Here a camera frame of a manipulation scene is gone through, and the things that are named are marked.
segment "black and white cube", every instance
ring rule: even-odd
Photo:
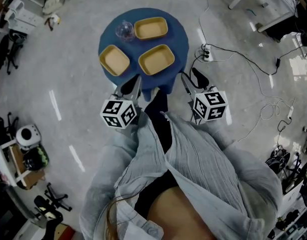
[[[228,106],[223,91],[197,93],[194,96],[194,111],[206,122],[220,119]]]
[[[106,99],[100,115],[108,127],[125,129],[137,113],[134,103],[130,100]]]

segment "yellow tray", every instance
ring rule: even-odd
[[[145,18],[134,24],[134,32],[140,40],[163,37],[168,32],[167,21],[163,17]]]
[[[167,45],[160,44],[143,53],[138,62],[143,72],[152,76],[174,63],[175,56]]]
[[[101,65],[113,76],[120,76],[129,67],[129,58],[117,46],[110,44],[99,55]]]

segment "light blue shirt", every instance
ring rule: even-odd
[[[86,240],[106,234],[107,205],[120,240],[160,240],[163,229],[135,211],[139,192],[169,170],[217,239],[265,239],[276,222],[282,187],[274,172],[252,154],[228,146],[217,122],[195,125],[167,113],[172,145],[164,154],[152,122],[141,113],[138,126],[117,132],[106,145],[80,216]]]

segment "gray floor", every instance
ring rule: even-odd
[[[234,10],[232,0],[209,0],[209,10],[201,24],[209,43],[239,50],[255,61],[264,71],[275,71],[276,58],[295,48],[294,36],[287,36],[280,44],[258,33],[252,26],[266,23],[284,12],[275,0],[243,0]],[[260,5],[268,2],[269,6]],[[50,32],[46,26],[32,33],[19,55],[19,69],[7,75],[0,73],[0,116],[8,111],[20,117],[20,125],[35,123],[42,135],[42,143],[50,157],[46,181],[59,193],[69,195],[72,212],[63,211],[64,222],[79,230],[78,214],[86,190],[101,163],[101,148],[111,137],[99,116],[103,100],[113,91],[98,59],[99,38],[110,21],[134,8],[152,7],[164,10],[184,26],[189,39],[187,68],[192,64],[195,50],[202,44],[199,36],[199,16],[206,9],[206,0],[67,0],[58,15],[60,25]],[[251,9],[256,16],[246,9]],[[212,50],[217,60],[225,60],[232,53]],[[234,55],[230,60],[195,66],[225,91],[229,110],[223,120],[230,135],[239,140],[255,126],[261,108],[276,103],[277,98],[262,95],[255,73],[245,59]],[[272,80],[254,66],[263,92],[289,101],[295,98],[292,123],[282,133],[279,143],[294,153],[304,142],[303,125],[307,125],[307,60],[295,51],[283,58],[278,74]],[[53,90],[61,120],[50,98]],[[182,83],[177,78],[168,96],[169,108],[189,120],[191,112]],[[280,115],[261,120],[254,131],[239,144],[265,160],[277,144],[277,125],[286,119],[289,108],[280,103]],[[271,115],[267,107],[263,117]],[[72,146],[82,166],[74,159]],[[30,191],[19,190],[29,207],[33,198],[41,194],[46,183],[40,182]]]

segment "hair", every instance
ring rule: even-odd
[[[128,200],[128,199],[134,198],[140,192],[141,192],[141,190],[138,193],[136,193],[132,196],[126,197],[126,198],[121,198],[122,196],[118,196],[118,197],[114,198],[113,200],[111,200],[111,202],[108,204],[107,213],[106,213],[106,222],[107,222],[107,229],[106,229],[106,232],[105,232],[106,240],[119,240],[118,232],[117,232],[117,225],[118,224],[112,223],[111,220],[110,220],[110,211],[111,211],[112,207],[120,201],[125,201],[125,200]]]

